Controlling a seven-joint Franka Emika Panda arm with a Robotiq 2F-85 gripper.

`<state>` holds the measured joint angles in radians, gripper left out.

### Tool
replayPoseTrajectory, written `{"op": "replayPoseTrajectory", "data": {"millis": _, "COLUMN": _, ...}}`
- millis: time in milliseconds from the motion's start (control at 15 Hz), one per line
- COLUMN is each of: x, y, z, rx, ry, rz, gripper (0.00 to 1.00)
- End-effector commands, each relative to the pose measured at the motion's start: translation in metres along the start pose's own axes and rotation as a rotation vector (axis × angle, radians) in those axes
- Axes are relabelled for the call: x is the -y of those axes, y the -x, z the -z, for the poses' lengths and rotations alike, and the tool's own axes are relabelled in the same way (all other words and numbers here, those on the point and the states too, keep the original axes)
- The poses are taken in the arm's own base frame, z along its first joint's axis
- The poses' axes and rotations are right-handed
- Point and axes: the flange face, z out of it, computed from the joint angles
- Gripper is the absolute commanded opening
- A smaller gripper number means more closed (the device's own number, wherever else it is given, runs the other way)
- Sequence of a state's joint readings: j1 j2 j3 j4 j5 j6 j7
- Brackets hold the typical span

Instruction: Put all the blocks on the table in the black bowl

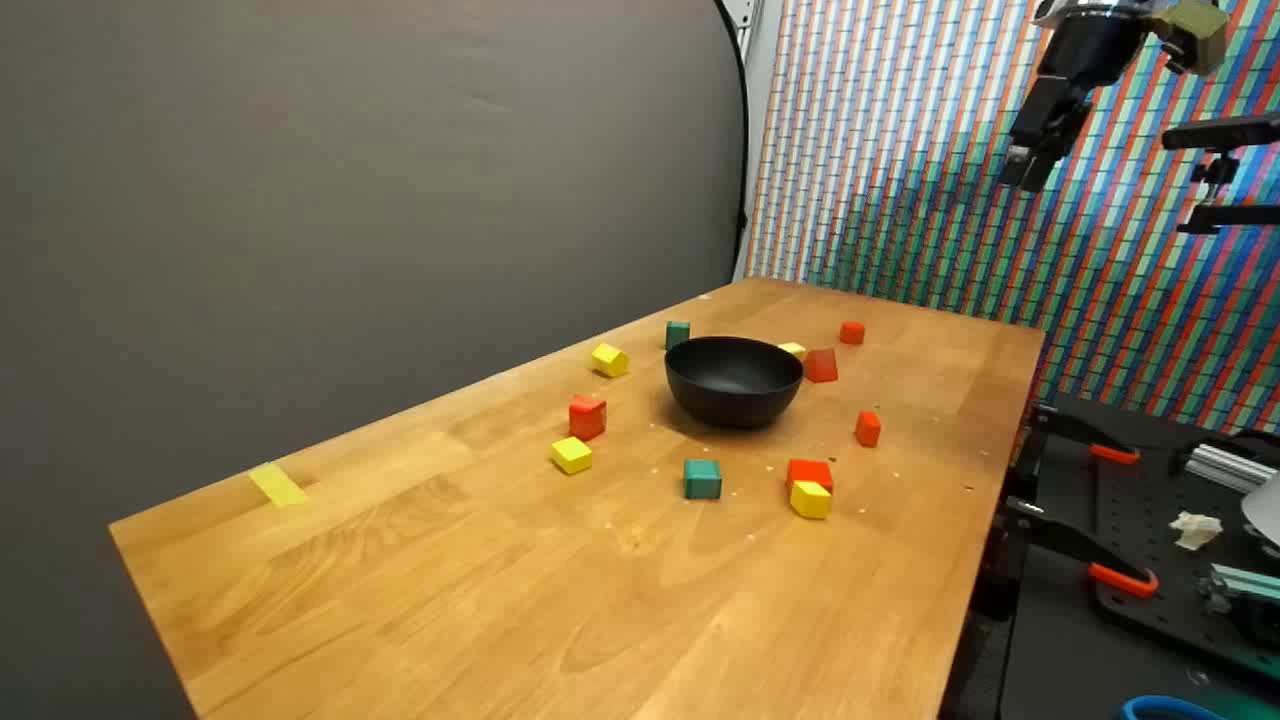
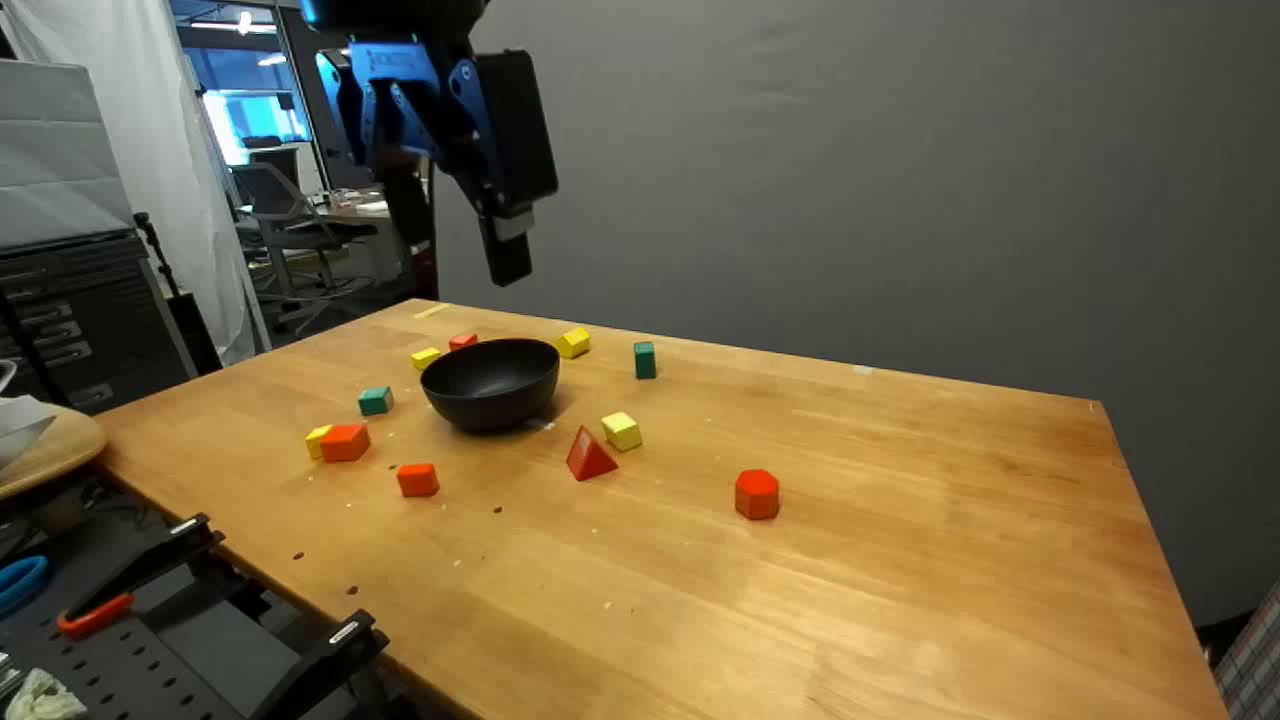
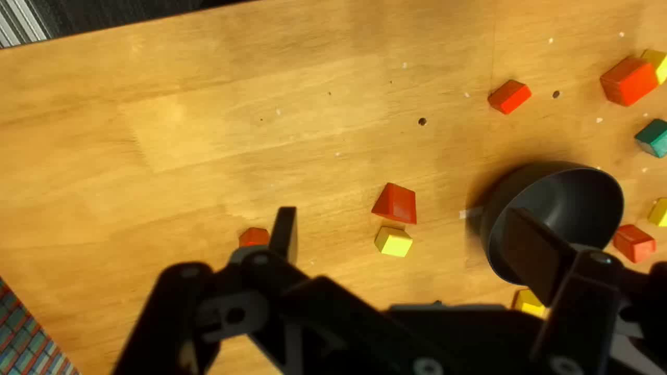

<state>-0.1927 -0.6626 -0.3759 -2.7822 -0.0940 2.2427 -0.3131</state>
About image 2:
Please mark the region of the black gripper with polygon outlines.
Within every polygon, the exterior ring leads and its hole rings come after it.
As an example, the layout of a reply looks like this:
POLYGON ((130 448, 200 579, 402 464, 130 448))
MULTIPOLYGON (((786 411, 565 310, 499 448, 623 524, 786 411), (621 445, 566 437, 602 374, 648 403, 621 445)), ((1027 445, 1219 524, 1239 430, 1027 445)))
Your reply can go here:
POLYGON ((379 186, 409 248, 412 293, 435 297, 431 208, 415 181, 423 151, 481 213, 486 277, 531 273, 531 203, 558 190, 531 55, 477 54, 486 0, 314 0, 314 30, 348 47, 330 94, 357 162, 379 150, 379 186))

